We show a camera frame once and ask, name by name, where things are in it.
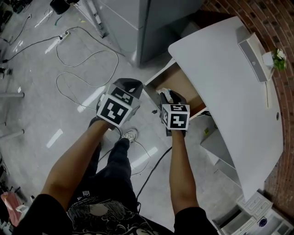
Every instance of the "open drawer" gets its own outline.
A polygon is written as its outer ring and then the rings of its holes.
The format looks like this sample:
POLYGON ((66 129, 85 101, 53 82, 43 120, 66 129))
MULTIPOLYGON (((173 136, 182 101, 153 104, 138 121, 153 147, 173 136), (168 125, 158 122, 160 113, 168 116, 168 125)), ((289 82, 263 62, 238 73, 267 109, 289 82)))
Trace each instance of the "open drawer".
POLYGON ((190 119, 207 110, 194 86, 174 59, 145 83, 144 90, 157 108, 160 105, 160 96, 156 91, 162 88, 171 89, 187 100, 190 105, 190 119))

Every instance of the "sneaker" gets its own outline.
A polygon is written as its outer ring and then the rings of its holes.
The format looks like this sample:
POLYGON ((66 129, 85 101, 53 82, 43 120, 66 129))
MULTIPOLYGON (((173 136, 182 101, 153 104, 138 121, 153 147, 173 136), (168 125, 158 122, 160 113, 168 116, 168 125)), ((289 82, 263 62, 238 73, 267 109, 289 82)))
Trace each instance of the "sneaker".
POLYGON ((130 143, 134 142, 138 136, 138 131, 136 128, 132 128, 128 130, 121 138, 126 138, 130 141, 130 143))

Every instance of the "small plant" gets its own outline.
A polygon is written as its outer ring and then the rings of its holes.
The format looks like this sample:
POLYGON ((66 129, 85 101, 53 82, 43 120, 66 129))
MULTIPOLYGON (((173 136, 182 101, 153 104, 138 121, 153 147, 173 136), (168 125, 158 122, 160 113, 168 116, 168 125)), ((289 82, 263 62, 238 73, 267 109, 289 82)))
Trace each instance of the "small plant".
POLYGON ((284 70, 286 68, 286 55, 284 52, 276 48, 272 53, 272 59, 274 61, 274 67, 278 70, 284 70))

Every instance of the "black t-shirt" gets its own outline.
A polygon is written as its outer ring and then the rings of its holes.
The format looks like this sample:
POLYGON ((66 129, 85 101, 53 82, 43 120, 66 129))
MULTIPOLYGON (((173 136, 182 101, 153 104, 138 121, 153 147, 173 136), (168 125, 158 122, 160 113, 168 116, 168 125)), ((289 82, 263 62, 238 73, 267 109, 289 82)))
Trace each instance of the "black t-shirt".
MULTIPOLYGON (((15 228, 14 235, 169 235, 167 228, 144 218, 135 212, 126 190, 116 187, 110 194, 99 194, 84 190, 74 195, 67 212, 50 195, 36 197, 24 219, 15 228)), ((215 228, 206 217, 205 211, 192 207, 178 212, 175 216, 175 234, 217 235, 215 228)))

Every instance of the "fiducial marker cube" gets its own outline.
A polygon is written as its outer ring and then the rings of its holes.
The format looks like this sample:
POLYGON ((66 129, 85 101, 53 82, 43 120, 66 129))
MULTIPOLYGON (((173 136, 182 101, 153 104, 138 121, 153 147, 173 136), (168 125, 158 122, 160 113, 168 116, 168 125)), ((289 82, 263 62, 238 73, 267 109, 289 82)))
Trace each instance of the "fiducial marker cube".
POLYGON ((162 105, 162 121, 168 130, 187 130, 189 125, 189 105, 162 105))
POLYGON ((97 116, 120 127, 140 106, 140 100, 111 84, 98 109, 97 116))

